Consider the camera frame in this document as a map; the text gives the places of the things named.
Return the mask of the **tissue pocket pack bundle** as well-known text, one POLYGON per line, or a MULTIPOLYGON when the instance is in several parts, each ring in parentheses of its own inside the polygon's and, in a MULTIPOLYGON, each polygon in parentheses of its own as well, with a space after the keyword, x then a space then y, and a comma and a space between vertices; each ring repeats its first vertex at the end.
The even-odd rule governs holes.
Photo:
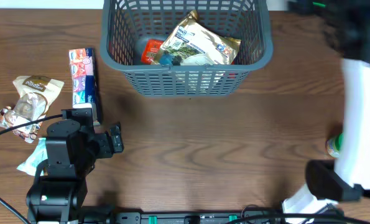
POLYGON ((101 116, 94 50, 92 48, 72 49, 68 51, 68 58, 72 77, 72 106, 76 109, 90 108, 93 124, 98 126, 101 124, 101 116))

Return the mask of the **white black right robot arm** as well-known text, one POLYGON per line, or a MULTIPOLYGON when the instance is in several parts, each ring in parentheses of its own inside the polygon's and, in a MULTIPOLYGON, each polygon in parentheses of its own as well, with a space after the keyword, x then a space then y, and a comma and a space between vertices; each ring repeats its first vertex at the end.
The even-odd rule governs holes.
POLYGON ((328 45, 342 57, 343 138, 335 160, 311 160, 305 185, 282 202, 285 223, 343 223, 332 208, 370 198, 370 0, 290 1, 289 9, 323 19, 328 45))

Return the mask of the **gold foil food pouch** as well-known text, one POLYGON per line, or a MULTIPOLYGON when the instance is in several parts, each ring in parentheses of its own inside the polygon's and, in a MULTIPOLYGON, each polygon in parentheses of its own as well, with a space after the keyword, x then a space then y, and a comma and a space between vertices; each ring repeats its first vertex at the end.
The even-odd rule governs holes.
POLYGON ((240 39, 222 37, 198 23, 190 11, 162 43, 153 65, 230 65, 239 53, 240 39))

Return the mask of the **green lid jar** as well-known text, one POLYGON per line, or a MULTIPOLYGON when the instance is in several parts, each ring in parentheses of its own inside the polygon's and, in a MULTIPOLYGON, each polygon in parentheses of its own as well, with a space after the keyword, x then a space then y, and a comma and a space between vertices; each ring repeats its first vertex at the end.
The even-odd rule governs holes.
POLYGON ((335 159, 339 158, 342 141, 343 133, 327 140, 326 151, 331 157, 334 157, 335 159))

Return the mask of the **orange spaghetti packet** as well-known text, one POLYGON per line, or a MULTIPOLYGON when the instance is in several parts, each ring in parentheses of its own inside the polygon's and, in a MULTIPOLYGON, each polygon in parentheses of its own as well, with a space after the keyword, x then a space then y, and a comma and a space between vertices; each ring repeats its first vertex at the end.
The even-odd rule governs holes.
POLYGON ((141 56, 141 62, 151 64, 154 61, 155 55, 158 53, 160 46, 164 43, 163 40, 150 39, 148 40, 145 49, 141 56))

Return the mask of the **small teal white sachet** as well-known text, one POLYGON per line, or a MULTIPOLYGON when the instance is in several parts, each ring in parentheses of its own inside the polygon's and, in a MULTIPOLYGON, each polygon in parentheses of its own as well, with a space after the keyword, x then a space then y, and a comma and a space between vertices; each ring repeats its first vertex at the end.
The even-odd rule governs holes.
POLYGON ((34 152, 17 167, 17 170, 34 176, 37 170, 37 166, 42 161, 48 158, 45 142, 46 138, 39 138, 38 145, 35 148, 34 152))

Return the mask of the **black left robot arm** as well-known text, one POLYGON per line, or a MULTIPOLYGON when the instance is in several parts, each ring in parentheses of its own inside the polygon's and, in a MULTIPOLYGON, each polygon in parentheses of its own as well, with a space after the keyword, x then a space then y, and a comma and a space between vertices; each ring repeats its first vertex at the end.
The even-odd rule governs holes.
POLYGON ((47 159, 35 173, 26 196, 31 223, 115 223, 112 206, 83 205, 86 176, 98 159, 124 150, 121 125, 96 133, 93 125, 65 119, 51 124, 45 139, 47 159))

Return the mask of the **grey plastic basket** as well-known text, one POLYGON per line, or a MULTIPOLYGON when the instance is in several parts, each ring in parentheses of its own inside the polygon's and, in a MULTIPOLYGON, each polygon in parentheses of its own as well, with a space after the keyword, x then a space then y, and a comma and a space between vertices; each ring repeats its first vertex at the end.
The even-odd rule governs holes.
POLYGON ((223 96, 273 54, 266 0, 104 0, 100 55, 123 72, 144 96, 223 96), (151 39, 165 40, 192 10, 199 24, 222 37, 241 41, 232 65, 146 65, 141 55, 151 39))

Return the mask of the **beige snack bag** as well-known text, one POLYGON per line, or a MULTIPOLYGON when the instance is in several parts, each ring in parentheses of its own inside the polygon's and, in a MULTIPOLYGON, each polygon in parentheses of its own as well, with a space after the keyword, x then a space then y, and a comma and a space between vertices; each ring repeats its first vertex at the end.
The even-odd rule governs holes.
POLYGON ((0 110, 0 127, 5 129, 46 117, 64 82, 43 76, 19 76, 13 85, 20 98, 14 107, 0 110))

